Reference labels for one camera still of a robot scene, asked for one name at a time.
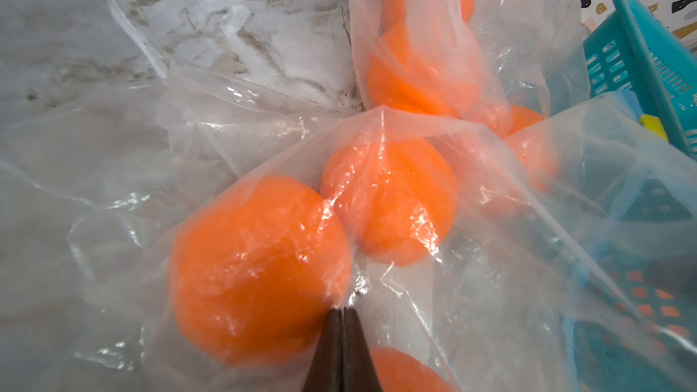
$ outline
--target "marble countertop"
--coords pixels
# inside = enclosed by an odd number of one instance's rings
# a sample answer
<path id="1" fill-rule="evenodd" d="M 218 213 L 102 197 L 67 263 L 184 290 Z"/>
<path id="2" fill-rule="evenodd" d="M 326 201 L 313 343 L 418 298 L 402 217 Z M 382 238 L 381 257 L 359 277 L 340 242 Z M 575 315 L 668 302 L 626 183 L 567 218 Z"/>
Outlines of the marble countertop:
<path id="1" fill-rule="evenodd" d="M 0 124 L 173 63 L 357 110 L 348 0 L 2 0 Z"/>

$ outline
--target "plastic basket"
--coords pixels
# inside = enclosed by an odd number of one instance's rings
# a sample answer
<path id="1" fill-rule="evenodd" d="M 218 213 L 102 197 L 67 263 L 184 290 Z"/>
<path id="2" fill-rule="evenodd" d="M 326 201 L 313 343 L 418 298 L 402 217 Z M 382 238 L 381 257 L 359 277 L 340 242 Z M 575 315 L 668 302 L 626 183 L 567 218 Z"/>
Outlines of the plastic basket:
<path id="1" fill-rule="evenodd" d="M 668 141 L 695 158 L 697 60 L 638 0 L 613 2 L 615 12 L 583 42 L 591 96 L 631 89 Z"/>
<path id="2" fill-rule="evenodd" d="M 693 219 L 692 213 L 658 179 L 651 175 L 627 180 L 616 191 L 610 208 L 611 219 L 622 222 L 652 222 L 671 224 Z M 671 245 L 658 246 L 652 255 L 634 257 L 619 250 L 611 242 L 602 242 L 591 251 L 598 265 L 627 295 L 641 315 L 647 315 L 658 326 L 694 341 L 697 338 L 697 304 L 681 294 L 672 294 L 654 287 L 646 278 L 654 260 L 675 254 Z M 634 322 L 632 313 L 596 278 L 589 278 L 585 267 L 579 267 L 575 278 L 609 306 Z M 575 294 L 570 294 L 573 302 Z M 654 367 L 630 343 L 590 322 L 564 319 L 569 343 L 570 375 L 576 379 L 575 389 L 583 383 L 594 392 L 684 392 L 663 372 Z M 661 355 L 675 356 L 680 348 L 675 340 L 656 333 L 653 345 Z"/>

